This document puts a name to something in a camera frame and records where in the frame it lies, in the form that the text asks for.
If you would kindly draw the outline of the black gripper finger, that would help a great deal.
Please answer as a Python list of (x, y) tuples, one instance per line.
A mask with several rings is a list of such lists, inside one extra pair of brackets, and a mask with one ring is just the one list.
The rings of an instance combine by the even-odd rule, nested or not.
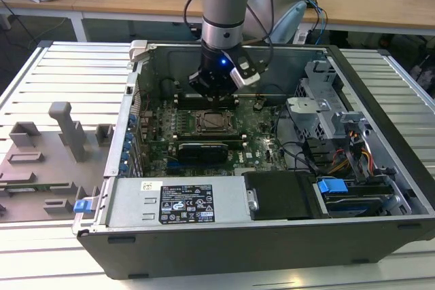
[(234, 93), (238, 88), (234, 84), (225, 84), (218, 89), (218, 107), (236, 107), (238, 105), (238, 97)]
[(207, 99), (210, 107), (218, 107), (218, 98), (215, 97), (215, 92), (211, 89), (211, 86), (201, 77), (199, 71), (188, 76), (188, 83), (194, 91), (200, 94), (203, 98)]

